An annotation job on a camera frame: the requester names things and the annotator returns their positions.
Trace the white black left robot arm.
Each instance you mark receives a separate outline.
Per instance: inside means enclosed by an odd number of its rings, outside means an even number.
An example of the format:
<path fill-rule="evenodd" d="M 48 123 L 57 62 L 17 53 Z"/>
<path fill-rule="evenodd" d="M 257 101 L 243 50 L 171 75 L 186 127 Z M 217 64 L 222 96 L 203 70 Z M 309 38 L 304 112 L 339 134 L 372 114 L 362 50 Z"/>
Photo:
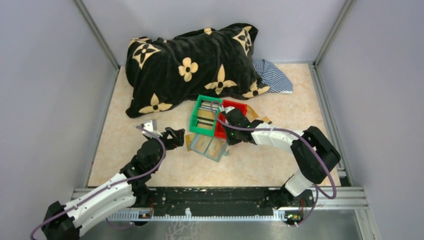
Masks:
<path fill-rule="evenodd" d="M 185 129 L 157 131 L 153 121 L 136 126 L 146 137 L 130 162 L 102 185 L 65 204 L 52 203 L 38 226 L 48 240 L 79 240 L 110 215 L 134 205 L 144 207 L 150 193 L 146 182 L 169 150 L 184 145 Z"/>

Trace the mint green card holder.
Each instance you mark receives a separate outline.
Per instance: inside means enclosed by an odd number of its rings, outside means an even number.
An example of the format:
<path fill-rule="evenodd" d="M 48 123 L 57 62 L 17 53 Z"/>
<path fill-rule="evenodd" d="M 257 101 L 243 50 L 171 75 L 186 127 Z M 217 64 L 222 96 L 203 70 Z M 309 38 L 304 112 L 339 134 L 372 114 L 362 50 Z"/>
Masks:
<path fill-rule="evenodd" d="M 219 163 L 221 158 L 227 156 L 230 152 L 228 144 L 223 139 L 198 133 L 194 135 L 188 147 L 195 153 L 216 163 Z"/>

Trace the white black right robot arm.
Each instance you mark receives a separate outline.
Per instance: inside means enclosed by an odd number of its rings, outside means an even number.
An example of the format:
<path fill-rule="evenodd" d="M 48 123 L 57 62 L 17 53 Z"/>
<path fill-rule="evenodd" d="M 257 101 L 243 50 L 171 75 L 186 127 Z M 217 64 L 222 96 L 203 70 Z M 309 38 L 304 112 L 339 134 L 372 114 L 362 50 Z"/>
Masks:
<path fill-rule="evenodd" d="M 245 142 L 271 146 L 293 154 L 298 171 L 283 184 L 281 193 L 281 199 L 287 206 L 295 206 L 301 200 L 301 193 L 328 178 L 341 160 L 336 148 L 315 126 L 304 131 L 293 131 L 262 120 L 249 121 L 240 109 L 233 106 L 222 106 L 220 110 L 229 145 Z"/>

